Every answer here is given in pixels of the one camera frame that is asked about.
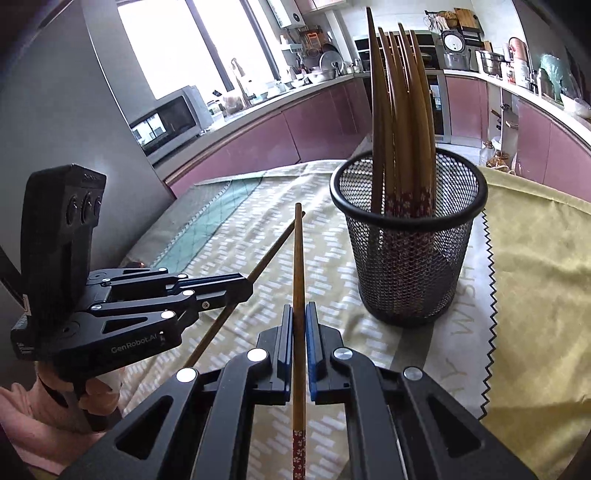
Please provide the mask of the left hand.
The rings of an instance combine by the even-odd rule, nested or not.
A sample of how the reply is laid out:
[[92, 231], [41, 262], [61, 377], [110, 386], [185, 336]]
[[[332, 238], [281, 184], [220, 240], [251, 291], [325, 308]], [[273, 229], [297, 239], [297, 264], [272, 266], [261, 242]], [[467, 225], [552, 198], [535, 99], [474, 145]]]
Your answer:
[[121, 420], [120, 385], [115, 384], [120, 380], [122, 369], [86, 380], [79, 392], [72, 383], [58, 377], [51, 363], [37, 362], [35, 371], [37, 396], [44, 404], [34, 408], [39, 420], [83, 434], [108, 430]]

